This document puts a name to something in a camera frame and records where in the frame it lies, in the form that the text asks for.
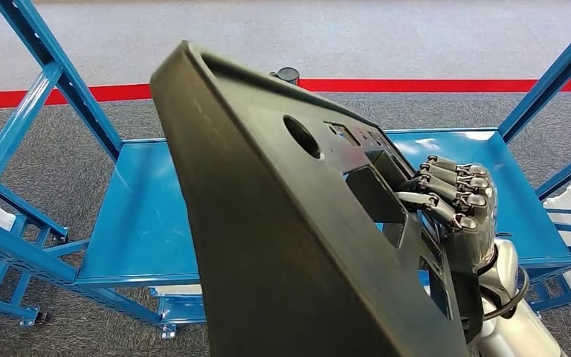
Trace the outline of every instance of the robotic hand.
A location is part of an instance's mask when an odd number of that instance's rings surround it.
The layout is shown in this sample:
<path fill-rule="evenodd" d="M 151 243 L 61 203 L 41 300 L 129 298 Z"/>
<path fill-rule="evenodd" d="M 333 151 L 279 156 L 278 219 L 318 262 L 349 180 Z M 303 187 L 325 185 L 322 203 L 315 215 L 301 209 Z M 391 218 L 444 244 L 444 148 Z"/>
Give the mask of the robotic hand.
<path fill-rule="evenodd" d="M 406 205 L 430 211 L 446 229 L 442 241 L 453 271 L 476 274 L 483 325 L 476 346 L 482 357 L 565 356 L 517 289 L 517 252 L 496 239 L 497 193 L 487 169 L 434 155 L 397 193 Z"/>

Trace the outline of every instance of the red floor line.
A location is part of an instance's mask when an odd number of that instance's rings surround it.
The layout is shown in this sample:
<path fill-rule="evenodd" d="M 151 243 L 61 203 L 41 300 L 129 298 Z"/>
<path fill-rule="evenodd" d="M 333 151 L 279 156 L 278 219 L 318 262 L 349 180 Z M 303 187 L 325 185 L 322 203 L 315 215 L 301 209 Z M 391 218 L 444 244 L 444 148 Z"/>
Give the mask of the red floor line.
<path fill-rule="evenodd" d="M 525 92 L 536 80 L 383 80 L 383 79 L 301 79 L 301 87 L 309 91 L 363 93 L 507 93 Z M 571 91 L 571 80 L 562 91 Z M 147 84 L 94 86 L 91 92 L 100 102 L 149 99 Z M 17 106 L 25 91 L 0 91 L 0 108 Z M 66 104 L 54 89 L 46 105 Z"/>

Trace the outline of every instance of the blue upright post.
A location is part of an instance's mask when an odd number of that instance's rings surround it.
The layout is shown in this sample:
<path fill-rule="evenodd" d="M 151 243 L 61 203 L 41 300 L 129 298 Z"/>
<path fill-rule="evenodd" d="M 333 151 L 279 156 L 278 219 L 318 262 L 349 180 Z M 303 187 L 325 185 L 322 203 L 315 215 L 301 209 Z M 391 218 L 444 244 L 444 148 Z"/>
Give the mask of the blue upright post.
<path fill-rule="evenodd" d="M 3 127 L 0 132 L 0 175 L 61 75 L 60 66 L 49 62 Z"/>
<path fill-rule="evenodd" d="M 558 172 L 548 181 L 544 182 L 535 192 L 539 199 L 545 199 L 555 192 L 559 187 L 563 186 L 571 180 L 571 163 L 562 171 Z"/>
<path fill-rule="evenodd" d="M 49 237 L 49 232 L 51 228 L 49 226 L 45 226 L 40 229 L 38 235 L 36 236 L 36 244 L 34 244 L 38 248 L 42 248 Z M 16 286 L 14 293 L 12 294 L 12 298 L 10 299 L 10 303 L 13 305 L 20 305 L 21 301 L 23 300 L 23 296 L 25 296 L 25 290 L 27 290 L 29 282 L 31 280 L 31 274 L 28 271 L 23 271 L 21 277 L 19 278 L 19 285 Z"/>
<path fill-rule="evenodd" d="M 0 0 L 0 12 L 40 65 L 55 61 L 64 70 L 58 89 L 116 161 L 121 149 L 120 136 L 31 1 Z"/>
<path fill-rule="evenodd" d="M 498 127 L 505 143 L 510 142 L 570 78 L 571 43 Z"/>

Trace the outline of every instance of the circular hole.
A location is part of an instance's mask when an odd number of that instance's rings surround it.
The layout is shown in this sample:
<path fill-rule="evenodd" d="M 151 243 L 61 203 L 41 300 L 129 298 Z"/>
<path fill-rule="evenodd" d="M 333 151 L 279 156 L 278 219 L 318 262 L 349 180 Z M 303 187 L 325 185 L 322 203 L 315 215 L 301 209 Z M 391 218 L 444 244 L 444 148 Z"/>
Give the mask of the circular hole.
<path fill-rule="evenodd" d="M 313 158 L 320 158 L 320 147 L 309 131 L 298 120 L 284 115 L 283 123 L 292 138 Z"/>

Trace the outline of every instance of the black cable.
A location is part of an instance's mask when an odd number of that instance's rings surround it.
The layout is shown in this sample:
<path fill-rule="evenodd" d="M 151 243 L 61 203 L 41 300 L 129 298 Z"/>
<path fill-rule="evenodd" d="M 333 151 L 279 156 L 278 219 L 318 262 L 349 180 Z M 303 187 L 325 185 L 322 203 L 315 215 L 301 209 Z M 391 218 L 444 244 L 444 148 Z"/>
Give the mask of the black cable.
<path fill-rule="evenodd" d="M 524 280 L 522 282 L 522 287 L 520 288 L 520 291 L 518 291 L 517 294 L 514 297 L 512 297 L 508 303 L 505 303 L 504 305 L 495 309 L 492 312 L 487 312 L 486 314 L 484 314 L 483 321 L 491 320 L 492 318 L 497 318 L 498 316 L 506 314 L 507 312 L 509 312 L 509 310 L 516 307 L 516 305 L 520 301 L 522 301 L 522 299 L 524 299 L 526 292 L 529 291 L 529 285 L 530 285 L 529 273 L 526 272 L 525 268 L 522 268 L 521 266 L 519 268 L 522 271 L 522 275 L 524 276 Z"/>

